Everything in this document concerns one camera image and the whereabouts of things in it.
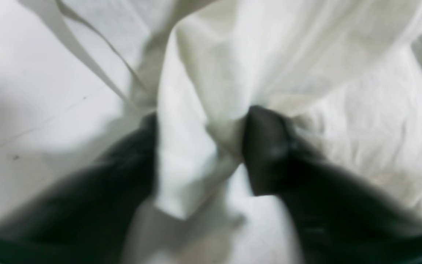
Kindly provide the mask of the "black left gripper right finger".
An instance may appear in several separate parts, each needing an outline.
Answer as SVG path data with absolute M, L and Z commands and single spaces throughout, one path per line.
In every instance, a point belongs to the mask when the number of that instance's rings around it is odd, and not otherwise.
M 422 219 L 328 161 L 289 118 L 252 106 L 242 154 L 253 194 L 291 214 L 303 263 L 422 264 Z

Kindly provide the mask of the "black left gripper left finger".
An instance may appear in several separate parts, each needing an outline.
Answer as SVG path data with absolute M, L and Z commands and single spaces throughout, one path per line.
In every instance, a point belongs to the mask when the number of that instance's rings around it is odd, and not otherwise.
M 155 181 L 157 115 L 0 219 L 0 264 L 119 264 Z

